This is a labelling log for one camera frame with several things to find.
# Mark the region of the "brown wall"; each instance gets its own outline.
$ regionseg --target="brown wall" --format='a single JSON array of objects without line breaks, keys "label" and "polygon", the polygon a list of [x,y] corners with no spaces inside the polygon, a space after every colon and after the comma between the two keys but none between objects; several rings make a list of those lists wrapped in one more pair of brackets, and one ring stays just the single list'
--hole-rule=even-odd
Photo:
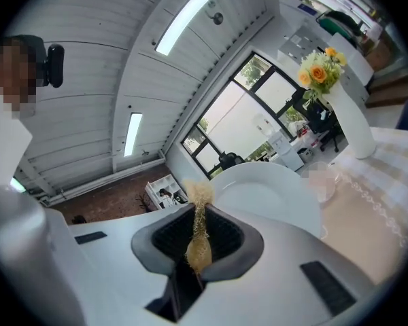
[{"label": "brown wall", "polygon": [[140,194],[145,194],[147,203],[151,204],[150,208],[156,210],[145,192],[145,186],[148,182],[170,173],[168,167],[161,164],[54,205],[52,208],[60,211],[68,224],[72,224],[71,220],[76,215],[83,215],[87,222],[119,219],[144,213],[145,210],[140,207],[141,203],[136,198]]}]

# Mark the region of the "ceiling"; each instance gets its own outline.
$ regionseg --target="ceiling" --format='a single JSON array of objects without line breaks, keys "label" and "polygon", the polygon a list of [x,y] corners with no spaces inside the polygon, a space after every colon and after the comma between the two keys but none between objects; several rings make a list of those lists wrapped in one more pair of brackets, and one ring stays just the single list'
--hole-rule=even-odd
[{"label": "ceiling", "polygon": [[[187,0],[32,0],[7,35],[61,44],[64,82],[37,89],[35,115],[22,119],[33,140],[16,178],[53,196],[158,158],[215,66],[270,9],[270,0],[213,1],[163,56],[155,43]],[[216,12],[220,26],[207,16]],[[133,112],[143,119],[133,155],[124,158]]]}]

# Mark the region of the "black window frame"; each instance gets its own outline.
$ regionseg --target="black window frame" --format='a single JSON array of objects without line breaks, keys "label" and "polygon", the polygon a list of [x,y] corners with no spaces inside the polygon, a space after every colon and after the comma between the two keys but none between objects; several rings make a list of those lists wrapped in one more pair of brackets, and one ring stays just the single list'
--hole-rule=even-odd
[{"label": "black window frame", "polygon": [[[258,81],[250,88],[247,89],[244,86],[242,86],[238,81],[235,80],[235,77],[237,74],[240,73],[240,70],[246,66],[253,57],[259,57],[266,61],[268,64],[270,64],[269,69],[263,74],[263,76],[258,79]],[[293,106],[293,99],[290,98],[289,100],[286,101],[286,104],[278,111],[274,112],[268,104],[266,104],[256,93],[257,91],[274,73],[278,73],[281,75],[287,82],[289,82],[295,89],[292,97],[299,91],[302,90],[304,91],[305,89],[298,85],[289,75],[287,75],[284,71],[282,71],[279,67],[274,65],[272,62],[267,60],[265,57],[261,56],[260,54],[256,52],[252,52],[246,59],[245,61],[242,62],[242,64],[235,70],[235,72],[228,78],[228,81],[223,85],[219,93],[211,100],[210,104],[206,106],[205,110],[202,112],[202,114],[199,116],[198,120],[194,122],[192,125],[192,128],[185,134],[184,138],[181,140],[181,145],[183,148],[186,150],[188,155],[192,157],[194,162],[198,165],[198,167],[203,171],[205,176],[210,180],[210,175],[213,174],[216,170],[220,168],[220,163],[216,164],[210,171],[206,171],[204,167],[201,165],[201,163],[197,160],[197,155],[204,149],[205,146],[210,145],[215,152],[221,156],[222,152],[218,149],[216,144],[211,141],[210,137],[207,135],[207,133],[201,128],[199,122],[201,119],[205,116],[205,114],[209,111],[210,107],[215,103],[215,101],[219,98],[219,96],[225,91],[226,87],[231,83],[234,82],[236,85],[238,85],[243,91],[247,92],[265,111],[278,123],[278,125],[281,127],[281,129],[290,137],[289,141],[292,142],[295,140],[297,137],[293,136],[292,133],[286,128],[286,126],[281,122],[279,119],[291,106]],[[197,128],[199,132],[204,136],[204,141],[197,147],[193,153],[190,153],[190,151],[186,148],[184,143],[186,142],[186,139],[189,137],[190,133],[194,128]]]}]

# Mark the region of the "ceiling light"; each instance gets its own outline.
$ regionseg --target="ceiling light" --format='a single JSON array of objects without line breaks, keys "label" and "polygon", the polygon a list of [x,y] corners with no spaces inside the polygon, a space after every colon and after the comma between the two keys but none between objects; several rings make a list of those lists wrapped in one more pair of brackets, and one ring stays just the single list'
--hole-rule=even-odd
[{"label": "ceiling light", "polygon": [[15,178],[12,178],[11,180],[11,186],[12,188],[14,188],[14,190],[23,193],[26,192],[26,189],[24,188],[23,185],[21,185],[21,183],[19,183]]},{"label": "ceiling light", "polygon": [[209,0],[189,0],[174,18],[171,25],[169,25],[169,28],[158,43],[156,51],[167,56],[180,35],[183,33],[183,30],[208,1]]},{"label": "ceiling light", "polygon": [[131,156],[135,146],[137,130],[141,123],[142,114],[132,113],[130,117],[129,131],[127,132],[127,140],[125,142],[124,157]]}]

